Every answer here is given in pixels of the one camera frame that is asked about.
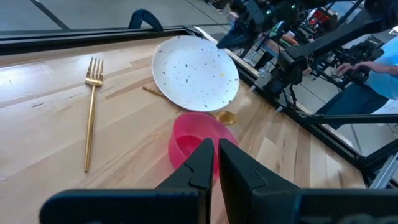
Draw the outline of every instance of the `white plate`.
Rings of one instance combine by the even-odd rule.
[[[239,88],[238,71],[229,55],[215,43],[189,35],[159,46],[152,73],[169,100],[192,111],[218,110],[232,101]]]

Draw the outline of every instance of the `fork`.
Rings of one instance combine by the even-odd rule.
[[[86,75],[86,84],[91,85],[91,101],[90,110],[88,112],[88,123],[87,123],[87,136],[86,136],[86,151],[85,151],[85,172],[88,172],[90,166],[90,154],[91,154],[91,141],[93,140],[93,127],[94,127],[94,104],[95,104],[95,89],[103,84],[104,80],[104,61],[97,58],[90,60]]]

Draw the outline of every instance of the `gold spoon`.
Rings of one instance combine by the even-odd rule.
[[[142,88],[153,93],[153,94],[156,94],[158,96],[166,97],[160,91],[151,89],[146,86],[143,86]],[[236,123],[236,115],[229,111],[217,111],[215,114],[211,114],[211,113],[207,113],[207,114],[214,117],[218,122],[220,122],[223,125],[232,125],[232,124]]]

